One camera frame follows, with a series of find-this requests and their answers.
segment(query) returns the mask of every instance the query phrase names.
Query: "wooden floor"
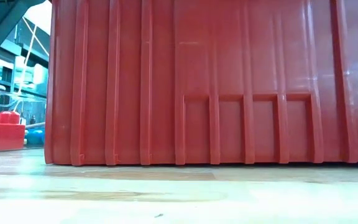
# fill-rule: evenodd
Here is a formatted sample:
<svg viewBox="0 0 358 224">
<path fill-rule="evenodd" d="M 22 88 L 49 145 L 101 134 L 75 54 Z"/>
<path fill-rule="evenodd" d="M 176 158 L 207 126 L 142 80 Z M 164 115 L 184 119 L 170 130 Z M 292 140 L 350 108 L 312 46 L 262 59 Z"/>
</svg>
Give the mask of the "wooden floor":
<svg viewBox="0 0 358 224">
<path fill-rule="evenodd" d="M 47 166 L 0 152 L 0 223 L 358 223 L 358 165 Z"/>
</svg>

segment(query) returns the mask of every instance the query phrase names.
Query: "red plastic surface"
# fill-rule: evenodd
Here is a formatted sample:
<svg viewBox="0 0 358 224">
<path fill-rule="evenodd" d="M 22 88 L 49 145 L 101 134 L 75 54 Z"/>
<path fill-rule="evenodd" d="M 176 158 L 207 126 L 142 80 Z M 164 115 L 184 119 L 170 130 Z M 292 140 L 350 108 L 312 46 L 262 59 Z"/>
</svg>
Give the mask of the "red plastic surface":
<svg viewBox="0 0 358 224">
<path fill-rule="evenodd" d="M 16 112 L 0 113 L 0 151 L 22 149 L 25 126 Z"/>
<path fill-rule="evenodd" d="M 358 1 L 54 0 L 45 160 L 358 162 Z"/>
</svg>

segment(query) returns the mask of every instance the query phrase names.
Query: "red building block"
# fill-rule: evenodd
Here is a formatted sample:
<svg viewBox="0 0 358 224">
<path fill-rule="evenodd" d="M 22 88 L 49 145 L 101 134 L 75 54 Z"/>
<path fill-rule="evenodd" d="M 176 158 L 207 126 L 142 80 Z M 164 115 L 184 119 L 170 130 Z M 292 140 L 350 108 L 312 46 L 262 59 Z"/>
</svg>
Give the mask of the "red building block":
<svg viewBox="0 0 358 224">
<path fill-rule="evenodd" d="M 25 126 L 16 112 L 0 113 L 0 151 L 22 149 Z"/>
</svg>

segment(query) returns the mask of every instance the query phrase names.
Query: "floor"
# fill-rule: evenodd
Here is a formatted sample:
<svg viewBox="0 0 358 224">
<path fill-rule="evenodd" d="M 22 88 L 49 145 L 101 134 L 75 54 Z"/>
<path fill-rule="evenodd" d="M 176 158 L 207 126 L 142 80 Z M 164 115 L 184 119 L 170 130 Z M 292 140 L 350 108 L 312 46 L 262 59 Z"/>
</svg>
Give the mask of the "floor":
<svg viewBox="0 0 358 224">
<path fill-rule="evenodd" d="M 358 223 L 358 165 L 47 166 L 0 152 L 0 223 Z"/>
</svg>

